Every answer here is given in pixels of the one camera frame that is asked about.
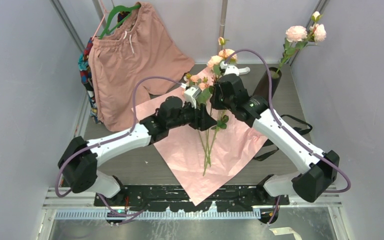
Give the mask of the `orange pink rose stem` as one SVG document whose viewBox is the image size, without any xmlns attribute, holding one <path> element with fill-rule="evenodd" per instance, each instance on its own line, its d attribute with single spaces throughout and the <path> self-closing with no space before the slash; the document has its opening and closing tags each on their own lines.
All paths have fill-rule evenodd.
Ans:
<svg viewBox="0 0 384 240">
<path fill-rule="evenodd" d="M 206 68 L 202 72 L 196 74 L 201 78 L 204 78 L 204 77 L 208 78 L 211 96 L 213 94 L 213 85 L 222 76 L 221 69 L 220 69 L 220 63 L 224 62 L 226 64 L 233 64 L 234 65 L 237 63 L 237 60 L 238 60 L 237 55 L 234 54 L 235 51 L 233 49 L 227 48 L 226 44 L 225 44 L 225 50 L 219 51 L 217 55 L 213 55 L 209 59 L 209 61 L 207 62 Z"/>
</svg>

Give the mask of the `pink wrapping paper sheet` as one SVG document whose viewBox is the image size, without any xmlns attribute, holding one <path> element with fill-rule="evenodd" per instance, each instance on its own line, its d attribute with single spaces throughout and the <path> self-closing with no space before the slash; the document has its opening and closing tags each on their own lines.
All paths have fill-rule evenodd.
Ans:
<svg viewBox="0 0 384 240">
<path fill-rule="evenodd" d="M 185 125 L 154 144 L 195 205 L 237 175 L 267 141 L 229 111 L 211 110 L 214 119 L 221 115 L 228 116 L 225 129 L 201 132 Z"/>
</svg>

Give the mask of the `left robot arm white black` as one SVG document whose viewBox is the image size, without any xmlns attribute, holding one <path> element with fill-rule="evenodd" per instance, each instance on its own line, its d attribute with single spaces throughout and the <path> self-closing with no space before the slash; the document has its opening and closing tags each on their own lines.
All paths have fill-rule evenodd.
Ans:
<svg viewBox="0 0 384 240">
<path fill-rule="evenodd" d="M 130 150 L 163 140 L 171 129 L 188 125 L 203 132 L 216 124 L 204 104 L 194 107 L 171 96 L 154 114 L 132 128 L 89 141 L 81 136 L 73 138 L 58 162 L 59 174 L 72 193 L 90 191 L 112 198 L 123 190 L 123 185 L 116 177 L 99 172 L 100 165 Z"/>
</svg>

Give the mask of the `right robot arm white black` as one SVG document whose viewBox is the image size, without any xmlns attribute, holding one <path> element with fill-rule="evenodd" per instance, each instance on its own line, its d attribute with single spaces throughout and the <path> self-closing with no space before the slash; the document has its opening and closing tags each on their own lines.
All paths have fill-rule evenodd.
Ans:
<svg viewBox="0 0 384 240">
<path fill-rule="evenodd" d="M 222 76 L 215 84 L 211 105 L 216 110 L 229 110 L 237 120 L 266 136 L 296 166 L 297 172 L 267 176 L 260 184 L 271 197 L 298 195 L 313 203 L 335 181 L 339 155 L 307 141 L 259 95 L 249 96 L 241 78 Z"/>
</svg>

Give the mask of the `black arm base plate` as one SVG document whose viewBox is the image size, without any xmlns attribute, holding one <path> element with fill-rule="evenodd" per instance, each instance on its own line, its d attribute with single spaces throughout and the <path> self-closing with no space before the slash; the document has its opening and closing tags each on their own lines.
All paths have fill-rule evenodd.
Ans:
<svg viewBox="0 0 384 240">
<path fill-rule="evenodd" d="M 180 185 L 124 185 L 106 202 L 113 208 L 135 212 L 207 212 L 214 204 L 218 213 L 238 213 L 250 212 L 257 206 L 289 205 L 290 200 L 287 195 L 279 200 L 269 196 L 261 184 L 223 185 L 199 202 L 193 201 Z"/>
</svg>

